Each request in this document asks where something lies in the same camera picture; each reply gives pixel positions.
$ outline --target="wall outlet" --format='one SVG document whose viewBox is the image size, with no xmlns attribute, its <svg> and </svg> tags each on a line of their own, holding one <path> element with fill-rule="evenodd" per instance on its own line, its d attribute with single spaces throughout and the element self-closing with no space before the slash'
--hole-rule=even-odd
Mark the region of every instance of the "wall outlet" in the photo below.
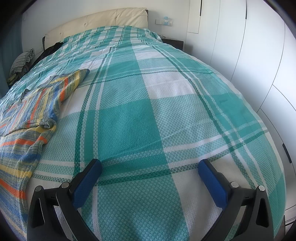
<svg viewBox="0 0 296 241">
<path fill-rule="evenodd" d="M 167 26 L 172 26 L 173 25 L 173 21 L 165 21 L 164 19 L 156 19 L 156 24 L 160 24 L 160 25 L 167 25 Z"/>
</svg>

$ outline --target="tufted headboard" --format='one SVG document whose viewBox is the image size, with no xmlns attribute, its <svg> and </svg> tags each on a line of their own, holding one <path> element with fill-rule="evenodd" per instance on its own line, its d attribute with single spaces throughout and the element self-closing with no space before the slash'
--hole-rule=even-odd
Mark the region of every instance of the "tufted headboard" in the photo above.
<svg viewBox="0 0 296 241">
<path fill-rule="evenodd" d="M 65 37 L 102 26 L 129 25 L 148 28 L 146 8 L 119 8 L 86 15 L 64 23 L 49 31 L 42 39 L 43 50 L 62 41 Z"/>
</svg>

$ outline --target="bedspread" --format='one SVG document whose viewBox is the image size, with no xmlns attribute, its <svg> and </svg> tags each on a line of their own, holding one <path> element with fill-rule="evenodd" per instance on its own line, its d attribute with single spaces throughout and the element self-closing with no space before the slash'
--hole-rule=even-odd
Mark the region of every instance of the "bedspread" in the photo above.
<svg viewBox="0 0 296 241">
<path fill-rule="evenodd" d="M 90 70 L 61 106 L 28 203 L 37 185 L 57 187 L 97 158 L 103 172 L 80 213 L 100 240 L 200 240 L 221 212 L 197 173 L 208 158 L 229 181 L 265 186 L 276 234 L 283 166 L 262 120 L 228 80 L 147 29 L 107 26 L 63 42 L 0 103 L 3 111 L 54 74 Z"/>
</svg>

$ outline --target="curtain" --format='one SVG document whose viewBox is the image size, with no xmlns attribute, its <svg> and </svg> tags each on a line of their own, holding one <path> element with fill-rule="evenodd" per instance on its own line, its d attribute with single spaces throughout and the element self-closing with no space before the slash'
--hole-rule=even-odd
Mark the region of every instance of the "curtain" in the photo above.
<svg viewBox="0 0 296 241">
<path fill-rule="evenodd" d="M 0 98 L 8 91 L 6 79 L 13 61 L 22 53 L 22 15 L 0 40 Z"/>
</svg>

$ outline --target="striped towel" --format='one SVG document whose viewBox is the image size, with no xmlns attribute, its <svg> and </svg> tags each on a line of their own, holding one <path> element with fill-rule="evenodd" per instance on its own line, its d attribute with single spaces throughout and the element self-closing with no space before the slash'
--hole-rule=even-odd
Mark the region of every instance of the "striped towel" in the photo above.
<svg viewBox="0 0 296 241">
<path fill-rule="evenodd" d="M 25 189 L 46 144 L 56 130 L 61 102 L 77 88 L 88 69 L 53 76 L 24 92 L 0 122 L 0 210 L 15 233 L 25 237 Z"/>
</svg>

